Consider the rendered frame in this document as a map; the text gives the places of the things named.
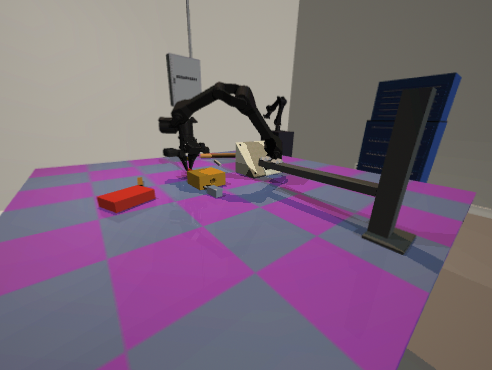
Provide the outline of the hammer with wooden handle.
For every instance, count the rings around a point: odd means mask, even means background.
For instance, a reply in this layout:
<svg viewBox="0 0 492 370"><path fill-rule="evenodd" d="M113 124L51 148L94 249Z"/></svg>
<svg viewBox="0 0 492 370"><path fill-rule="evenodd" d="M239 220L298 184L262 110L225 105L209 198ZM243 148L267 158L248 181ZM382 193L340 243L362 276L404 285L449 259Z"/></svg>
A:
<svg viewBox="0 0 492 370"><path fill-rule="evenodd" d="M213 153L213 154L200 154L201 158L229 158L236 157L236 153Z"/></svg>

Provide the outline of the red rectangular block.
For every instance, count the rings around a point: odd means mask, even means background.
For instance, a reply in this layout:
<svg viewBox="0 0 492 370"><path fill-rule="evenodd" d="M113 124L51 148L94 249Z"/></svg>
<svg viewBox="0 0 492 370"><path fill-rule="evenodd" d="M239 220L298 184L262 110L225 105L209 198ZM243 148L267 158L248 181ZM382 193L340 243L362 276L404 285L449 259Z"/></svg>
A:
<svg viewBox="0 0 492 370"><path fill-rule="evenodd" d="M98 198L99 207L118 213L141 203L155 199L155 189L135 185Z"/></svg>

